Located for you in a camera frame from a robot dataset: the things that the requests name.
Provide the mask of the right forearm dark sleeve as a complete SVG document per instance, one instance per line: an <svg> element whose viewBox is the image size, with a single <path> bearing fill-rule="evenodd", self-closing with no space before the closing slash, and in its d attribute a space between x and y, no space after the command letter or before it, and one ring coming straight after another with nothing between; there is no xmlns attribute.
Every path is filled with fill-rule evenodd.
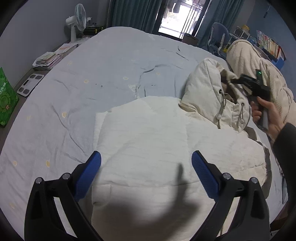
<svg viewBox="0 0 296 241"><path fill-rule="evenodd" d="M295 146L295 126L286 123L275 139L273 150L287 183L288 212L295 206Z"/></svg>

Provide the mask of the person's right hand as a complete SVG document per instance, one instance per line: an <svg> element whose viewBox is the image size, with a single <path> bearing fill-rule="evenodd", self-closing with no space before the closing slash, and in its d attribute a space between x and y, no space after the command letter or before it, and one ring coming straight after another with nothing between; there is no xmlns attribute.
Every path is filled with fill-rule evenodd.
<svg viewBox="0 0 296 241"><path fill-rule="evenodd" d="M257 97L257 104L255 102L250 102L251 105L251 116L253 118L253 122L258 125L258 121L262 117L262 112L259 110L259 104L264 108L268 109L268 130L265 131L267 135L271 138L272 141L275 141L278 137L280 131L285 126L282 122L280 114L276 109L274 103L270 101L266 101L260 97Z"/></svg>

